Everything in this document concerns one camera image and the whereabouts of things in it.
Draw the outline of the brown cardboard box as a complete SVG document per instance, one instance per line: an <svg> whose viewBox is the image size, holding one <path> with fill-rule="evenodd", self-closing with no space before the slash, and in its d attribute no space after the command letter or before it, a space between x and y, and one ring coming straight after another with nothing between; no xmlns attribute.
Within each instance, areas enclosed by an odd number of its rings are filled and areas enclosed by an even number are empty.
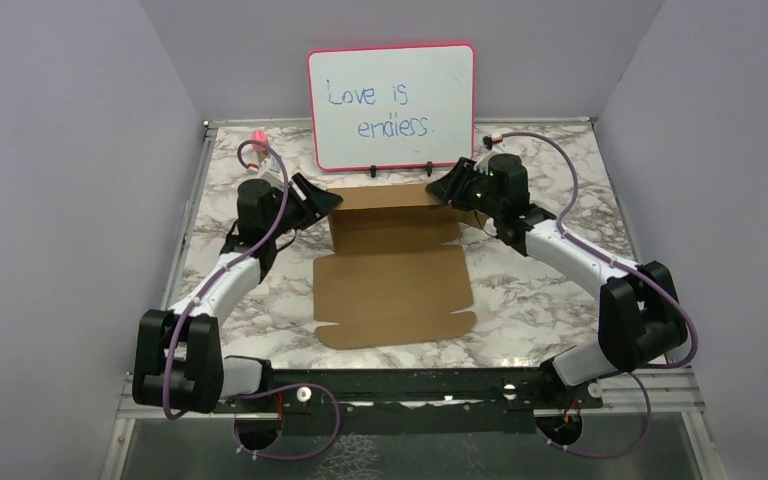
<svg viewBox="0 0 768 480"><path fill-rule="evenodd" d="M422 184L337 188L334 252L313 262L317 338L338 350L456 339L476 324L464 226L483 214L434 200Z"/></svg>

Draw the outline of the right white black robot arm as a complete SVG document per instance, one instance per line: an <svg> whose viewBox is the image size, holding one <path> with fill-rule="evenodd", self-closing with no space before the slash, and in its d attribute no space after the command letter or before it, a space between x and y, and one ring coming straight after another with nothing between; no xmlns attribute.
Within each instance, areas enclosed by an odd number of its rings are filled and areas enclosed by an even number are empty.
<svg viewBox="0 0 768 480"><path fill-rule="evenodd" d="M659 262L633 265L574 236L531 201L528 173L517 156L495 154L481 162L462 158L426 191L442 205L491 218L497 239L564 274L597 300L596 339L541 364L536 384L545 404L560 407L583 383L632 372L696 343L670 271Z"/></svg>

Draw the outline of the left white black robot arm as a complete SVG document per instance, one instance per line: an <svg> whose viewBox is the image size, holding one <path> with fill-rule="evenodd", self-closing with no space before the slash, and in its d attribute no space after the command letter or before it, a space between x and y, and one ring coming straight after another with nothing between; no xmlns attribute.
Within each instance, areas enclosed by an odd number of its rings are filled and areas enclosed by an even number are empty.
<svg viewBox="0 0 768 480"><path fill-rule="evenodd" d="M269 361L223 354L221 326L271 270L278 239L325 219L342 201L300 173L282 188L263 179L242 182L238 217L211 272L168 309L148 310L140 319L133 400L160 407L170 418L210 413L231 398L254 411L269 406L275 387L268 378Z"/></svg>

